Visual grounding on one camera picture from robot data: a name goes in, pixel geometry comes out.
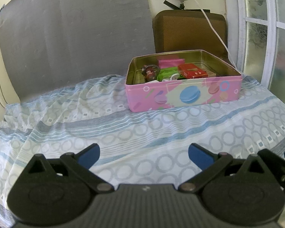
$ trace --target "bed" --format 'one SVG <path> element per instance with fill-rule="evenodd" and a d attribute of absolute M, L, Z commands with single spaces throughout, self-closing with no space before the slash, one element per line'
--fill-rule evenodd
<path fill-rule="evenodd" d="M 101 148 L 90 169 L 119 183 L 179 183 L 200 172 L 188 158 L 196 142 L 246 158 L 263 148 L 283 156 L 285 104 L 246 76 L 240 99 L 133 113 L 125 78 L 108 75 L 10 104 L 0 123 L 0 226 L 11 227 L 6 204 L 15 180 L 36 153 L 57 158 L 92 143 Z"/>

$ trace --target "white charging cable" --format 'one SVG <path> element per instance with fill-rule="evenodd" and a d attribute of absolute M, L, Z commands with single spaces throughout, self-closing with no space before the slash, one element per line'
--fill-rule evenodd
<path fill-rule="evenodd" d="M 216 36 L 219 38 L 219 40 L 221 41 L 221 43 L 224 45 L 225 49 L 227 50 L 227 52 L 228 52 L 228 54 L 229 54 L 230 62 L 231 62 L 231 64 L 234 66 L 234 68 L 236 69 L 236 65 L 235 65 L 234 61 L 232 60 L 231 54 L 230 54 L 230 52 L 229 52 L 227 46 L 225 45 L 224 41 L 221 39 L 221 37 L 219 36 L 219 34 L 218 34 L 218 33 L 215 31 L 215 29 L 213 28 L 213 26 L 212 26 L 212 24 L 211 24 L 209 18 L 207 17 L 205 11 L 201 8 L 201 5 L 198 3 L 197 0 L 194 0 L 194 1 L 195 1 L 195 3 L 198 5 L 198 7 L 199 7 L 199 9 L 202 11 L 202 13 L 204 14 L 204 16 L 205 16 L 206 20 L 208 21 L 208 24 L 209 24 L 210 28 L 212 29 L 212 31 L 216 34 Z"/>
<path fill-rule="evenodd" d="M 224 41 L 221 39 L 221 37 L 219 36 L 219 34 L 218 34 L 218 33 L 215 31 L 215 29 L 213 28 L 213 26 L 212 26 L 212 24 L 211 24 L 211 22 L 210 22 L 208 16 L 206 15 L 205 11 L 201 8 L 201 5 L 198 3 L 197 0 L 194 0 L 194 1 L 195 1 L 195 3 L 198 5 L 199 9 L 202 11 L 202 13 L 203 13 L 203 15 L 205 16 L 205 18 L 206 18 L 206 20 L 207 20 L 207 22 L 208 22 L 210 28 L 212 29 L 212 31 L 215 33 L 215 35 L 219 38 L 219 40 L 221 41 L 221 43 L 224 45 L 225 49 L 227 50 L 227 52 L 228 52 L 228 54 L 229 54 L 229 60 L 230 60 L 231 64 L 233 65 L 233 67 L 236 69 L 236 65 L 235 65 L 235 63 L 234 63 L 234 61 L 233 61 L 233 59 L 232 59 L 232 57 L 231 57 L 231 54 L 230 54 L 230 52 L 229 52 L 227 46 L 225 45 Z"/>

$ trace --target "open tin box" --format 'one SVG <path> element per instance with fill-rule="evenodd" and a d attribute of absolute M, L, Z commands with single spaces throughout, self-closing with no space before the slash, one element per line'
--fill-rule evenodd
<path fill-rule="evenodd" d="M 165 59 L 185 59 L 186 63 L 205 66 L 217 76 L 145 83 L 143 66 L 158 65 L 159 60 Z M 241 73 L 225 61 L 204 50 L 188 50 L 133 58 L 128 68 L 125 89 L 131 111 L 142 112 L 237 100 L 241 84 Z"/>

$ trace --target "macaron illustration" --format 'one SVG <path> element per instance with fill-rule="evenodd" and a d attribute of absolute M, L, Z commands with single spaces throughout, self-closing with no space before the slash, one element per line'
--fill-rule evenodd
<path fill-rule="evenodd" d="M 180 100 L 185 104 L 192 104 L 201 96 L 197 86 L 186 87 L 180 94 Z"/>

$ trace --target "white window frame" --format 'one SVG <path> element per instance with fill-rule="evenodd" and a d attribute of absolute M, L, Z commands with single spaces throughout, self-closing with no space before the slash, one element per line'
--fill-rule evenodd
<path fill-rule="evenodd" d="M 238 12 L 236 13 L 232 8 L 232 4 L 238 4 Z M 238 56 L 237 56 L 237 68 L 241 71 L 244 70 L 245 58 L 246 58 L 246 45 L 247 45 L 247 29 L 246 23 L 252 22 L 256 24 L 266 25 L 267 28 L 267 44 L 266 44 L 266 53 L 265 53 L 265 62 L 264 69 L 262 74 L 261 84 L 270 88 L 272 72 L 274 69 L 274 63 L 276 58 L 276 48 L 277 48 L 277 28 L 281 28 L 285 30 L 285 23 L 277 21 L 277 7 L 276 0 L 266 0 L 267 4 L 267 20 L 254 19 L 246 16 L 246 5 L 245 0 L 226 0 L 226 8 L 227 8 L 227 21 L 228 18 L 232 18 L 232 15 L 229 16 L 229 13 L 232 13 L 233 16 L 238 15 L 239 20 L 233 21 L 233 27 L 238 26 L 238 34 L 239 37 L 239 48 L 238 48 Z M 234 30 L 229 30 L 228 34 L 233 33 Z"/>

